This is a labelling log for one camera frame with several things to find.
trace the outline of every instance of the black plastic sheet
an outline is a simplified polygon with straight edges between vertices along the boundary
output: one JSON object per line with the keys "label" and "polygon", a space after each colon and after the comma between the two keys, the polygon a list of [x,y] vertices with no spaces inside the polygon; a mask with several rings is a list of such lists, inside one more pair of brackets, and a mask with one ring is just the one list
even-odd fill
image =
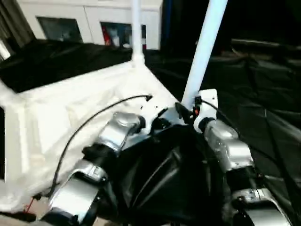
{"label": "black plastic sheet", "polygon": [[[130,57],[129,50],[94,44],[38,41],[0,64],[0,78],[14,91],[22,92],[123,63]],[[158,79],[181,100],[192,59],[164,56],[157,51],[146,51],[145,59],[146,65]],[[244,141],[269,156],[252,150],[256,167],[266,175],[273,193],[292,213],[283,175],[275,161],[270,160],[276,157],[267,133],[266,119],[273,129],[286,169],[300,187],[301,66],[250,58],[212,57],[201,88],[217,89],[220,109],[234,122]],[[1,136],[2,159],[3,138],[4,133]],[[198,178],[198,172],[190,173]],[[177,189],[176,186],[164,192],[169,193],[173,189]],[[173,211],[183,209],[183,206],[178,207]],[[168,208],[165,206],[161,211],[167,211]]]}

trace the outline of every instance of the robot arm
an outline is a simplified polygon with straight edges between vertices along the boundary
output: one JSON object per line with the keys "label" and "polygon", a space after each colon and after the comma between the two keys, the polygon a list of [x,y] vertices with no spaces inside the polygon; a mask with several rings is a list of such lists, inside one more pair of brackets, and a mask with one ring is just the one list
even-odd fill
{"label": "robot arm", "polygon": [[91,226],[97,208],[103,202],[103,190],[110,194],[111,206],[117,201],[109,183],[128,136],[145,127],[143,117],[132,113],[114,113],[100,132],[98,139],[84,148],[84,158],[77,162],[71,174],[50,199],[49,212],[34,226]]}
{"label": "robot arm", "polygon": [[204,134],[230,188],[232,225],[290,226],[288,217],[256,173],[250,148],[239,140],[237,132],[216,120],[215,115],[203,117],[200,113],[196,121],[196,131]]}

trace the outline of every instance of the white pole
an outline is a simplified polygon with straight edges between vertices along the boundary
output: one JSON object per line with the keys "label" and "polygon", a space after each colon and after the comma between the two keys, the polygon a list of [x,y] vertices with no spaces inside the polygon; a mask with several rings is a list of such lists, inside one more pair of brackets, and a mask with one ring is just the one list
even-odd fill
{"label": "white pole", "polygon": [[194,97],[198,94],[209,58],[220,28],[228,0],[210,0],[196,53],[186,83],[182,104],[191,109]]}
{"label": "white pole", "polygon": [[142,31],[141,31],[141,2],[132,0],[132,41],[133,55],[132,61],[135,65],[144,64],[144,55],[142,52]]}
{"label": "white pole", "polygon": [[10,53],[8,49],[5,47],[3,41],[0,39],[0,57],[3,58],[3,60],[6,60],[10,57]]}

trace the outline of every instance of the black cable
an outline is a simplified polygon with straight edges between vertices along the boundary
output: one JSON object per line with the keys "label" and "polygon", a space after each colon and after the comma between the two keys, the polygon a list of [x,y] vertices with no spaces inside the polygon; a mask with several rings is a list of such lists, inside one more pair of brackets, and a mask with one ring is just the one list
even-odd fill
{"label": "black cable", "polygon": [[110,109],[110,108],[112,108],[112,107],[114,107],[114,106],[116,106],[116,105],[119,105],[119,104],[121,104],[121,103],[123,103],[123,102],[125,102],[125,101],[131,100],[131,99],[135,99],[135,98],[140,98],[140,97],[145,97],[145,98],[146,98],[146,101],[149,101],[149,100],[152,98],[151,95],[137,95],[137,96],[128,97],[128,98],[122,99],[122,100],[120,100],[120,101],[118,101],[118,102],[115,102],[115,103],[111,104],[110,106],[108,106],[108,107],[106,107],[106,108],[104,108],[104,109],[102,109],[102,110],[96,112],[94,115],[92,115],[90,118],[88,118],[88,119],[87,119],[87,120],[86,120],[86,121],[85,121],[85,122],[84,122],[84,123],[83,123],[83,124],[82,124],[82,125],[81,125],[74,133],[73,133],[73,134],[72,134],[72,136],[69,138],[69,140],[68,140],[68,142],[67,142],[65,148],[63,149],[63,152],[61,153],[61,156],[60,156],[59,162],[58,162],[57,167],[56,167],[56,170],[55,170],[55,174],[54,174],[54,177],[53,177],[52,185],[51,185],[50,192],[49,192],[48,196],[51,196],[52,193],[53,193],[54,190],[55,190],[55,186],[56,186],[56,184],[57,184],[58,173],[59,173],[59,171],[60,171],[60,168],[61,168],[63,159],[64,159],[64,157],[65,157],[65,154],[66,154],[66,152],[67,152],[67,149],[68,149],[68,147],[69,147],[71,141],[72,141],[72,140],[74,139],[74,137],[81,131],[81,129],[83,129],[83,127],[84,127],[85,125],[87,125],[92,119],[94,119],[94,118],[95,118],[96,116],[98,116],[100,113],[103,113],[103,112],[105,112],[106,110],[108,110],[108,109]]}
{"label": "black cable", "polygon": [[231,119],[229,119],[229,117],[224,114],[224,112],[222,112],[218,107],[214,106],[213,104],[209,103],[208,101],[203,100],[200,97],[197,97],[198,100],[201,100],[201,102],[211,106],[213,109],[215,109],[223,118],[225,118],[225,120],[228,122],[228,124],[238,133],[238,135],[240,136],[240,133],[238,131],[238,129],[234,126],[234,123],[232,122]]}

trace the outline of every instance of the cabinet door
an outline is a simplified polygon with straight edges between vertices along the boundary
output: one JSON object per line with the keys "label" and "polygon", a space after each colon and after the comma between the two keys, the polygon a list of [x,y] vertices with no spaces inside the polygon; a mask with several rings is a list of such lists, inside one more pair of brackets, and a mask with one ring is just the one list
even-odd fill
{"label": "cabinet door", "polygon": [[[131,9],[85,7],[85,10],[94,43],[131,47]],[[158,12],[142,12],[142,42],[147,49],[159,49],[160,25]]]}
{"label": "cabinet door", "polygon": [[84,7],[21,3],[37,39],[93,42]]}

